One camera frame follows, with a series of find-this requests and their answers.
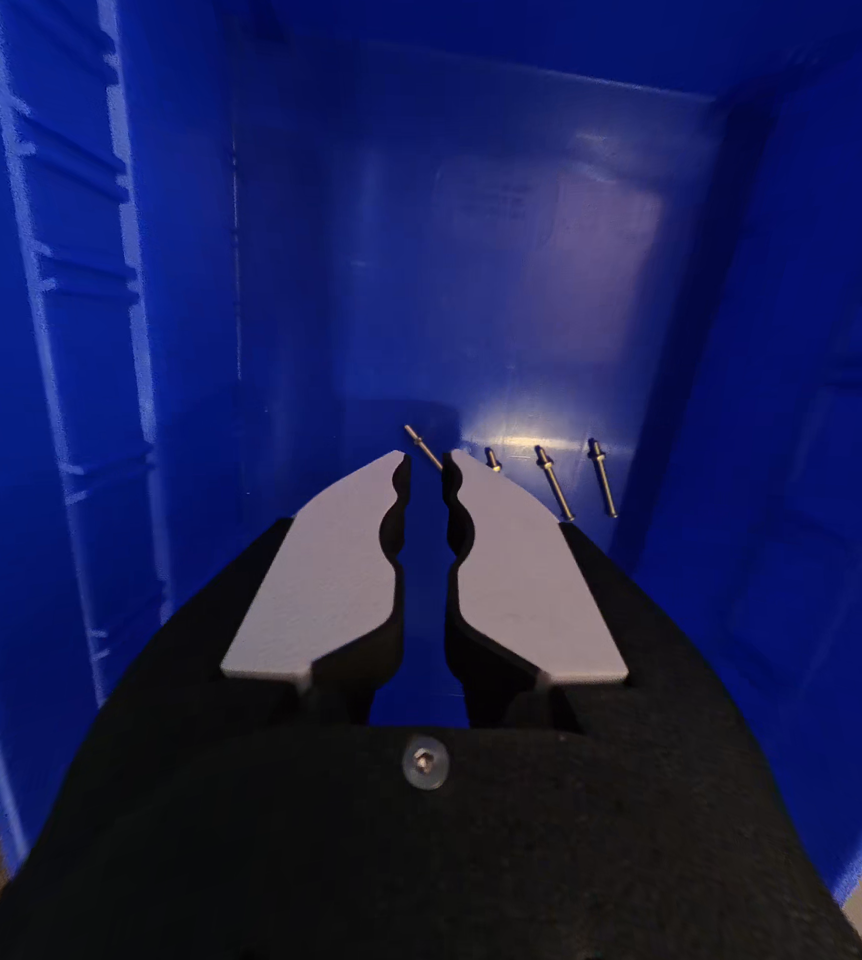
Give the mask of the blue plastic bin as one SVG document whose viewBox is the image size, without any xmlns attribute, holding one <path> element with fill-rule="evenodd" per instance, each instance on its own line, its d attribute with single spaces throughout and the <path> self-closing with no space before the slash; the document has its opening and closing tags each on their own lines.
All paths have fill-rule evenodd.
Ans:
<svg viewBox="0 0 862 960">
<path fill-rule="evenodd" d="M 404 424 L 492 448 L 677 621 L 844 901 L 862 2 L 0 2 L 7 872 L 157 630 L 394 448 L 407 647 L 372 717 L 467 723 Z"/>
</svg>

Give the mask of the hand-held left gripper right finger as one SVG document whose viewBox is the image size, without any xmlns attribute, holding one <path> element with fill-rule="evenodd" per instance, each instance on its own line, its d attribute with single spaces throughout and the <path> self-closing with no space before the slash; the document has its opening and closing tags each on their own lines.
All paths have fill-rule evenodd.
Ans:
<svg viewBox="0 0 862 960">
<path fill-rule="evenodd" d="M 463 450 L 444 457 L 448 508 L 445 656 L 469 725 L 569 724 L 567 690 L 618 689 L 623 658 L 569 545 L 573 529 Z"/>
</svg>

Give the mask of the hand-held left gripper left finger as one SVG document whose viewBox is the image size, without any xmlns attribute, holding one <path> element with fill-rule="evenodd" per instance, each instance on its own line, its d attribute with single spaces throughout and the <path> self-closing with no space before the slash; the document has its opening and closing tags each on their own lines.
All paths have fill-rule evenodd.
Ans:
<svg viewBox="0 0 862 960">
<path fill-rule="evenodd" d="M 292 517 L 223 657 L 223 677 L 283 685 L 368 723 L 404 656 L 399 553 L 411 474 L 411 457 L 391 450 Z"/>
</svg>

